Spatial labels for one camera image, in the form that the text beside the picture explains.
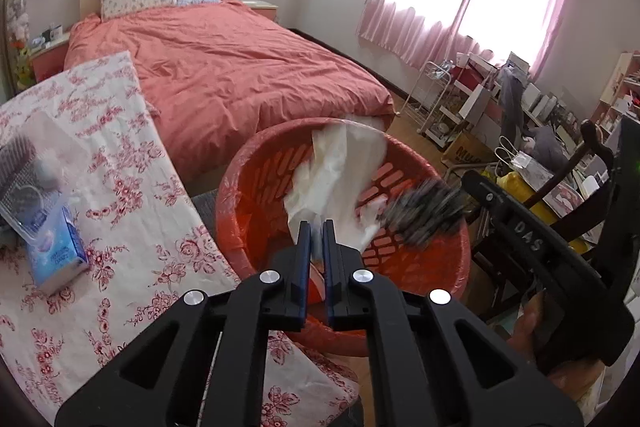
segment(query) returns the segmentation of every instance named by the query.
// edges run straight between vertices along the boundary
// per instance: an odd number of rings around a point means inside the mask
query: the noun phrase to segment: crumpled paper
[[[284,198],[289,232],[298,238],[301,221],[312,230],[312,260],[322,262],[322,223],[333,219],[338,244],[362,253],[380,229],[375,198],[355,214],[359,195],[369,187],[386,154],[384,134],[361,124],[332,124],[313,133],[314,157],[298,166]]]

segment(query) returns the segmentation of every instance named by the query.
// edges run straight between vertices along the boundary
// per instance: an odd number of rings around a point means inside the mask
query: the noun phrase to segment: red plastic basket
[[[216,200],[216,241],[241,279],[263,270],[270,254],[292,244],[283,197],[291,188],[296,167],[313,154],[311,132],[336,123],[361,125],[334,118],[289,121],[256,134],[231,161]],[[438,175],[409,147],[384,136],[385,161],[371,188],[361,195],[360,205],[380,194],[394,196]],[[426,295],[443,288],[461,296],[470,264],[466,225],[454,235],[438,236],[426,250],[407,248],[398,235],[381,229],[362,257],[369,269],[388,276],[402,290]],[[302,333],[289,336],[324,353],[368,355],[363,331],[333,331],[311,315]]]

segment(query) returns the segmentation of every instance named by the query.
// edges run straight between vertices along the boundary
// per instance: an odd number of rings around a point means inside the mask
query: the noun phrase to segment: clear plastic container
[[[30,245],[52,240],[62,206],[88,155],[43,112],[0,149],[0,214]]]

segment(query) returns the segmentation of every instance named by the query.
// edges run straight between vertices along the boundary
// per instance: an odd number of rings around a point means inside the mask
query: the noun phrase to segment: silver screw
[[[446,290],[432,290],[429,298],[436,304],[447,304],[451,300],[451,295]]]
[[[278,282],[278,279],[280,279],[280,274],[276,270],[265,270],[260,274],[260,280],[265,284],[273,284]]]
[[[195,306],[204,301],[204,293],[198,290],[191,290],[184,294],[184,302],[189,306]]]
[[[369,270],[356,270],[353,278],[358,282],[369,282],[373,279],[373,274]]]

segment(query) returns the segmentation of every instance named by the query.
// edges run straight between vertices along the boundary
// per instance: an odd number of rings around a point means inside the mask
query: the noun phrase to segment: tissue pack
[[[27,244],[35,285],[47,296],[89,268],[78,231],[66,206],[39,246]]]

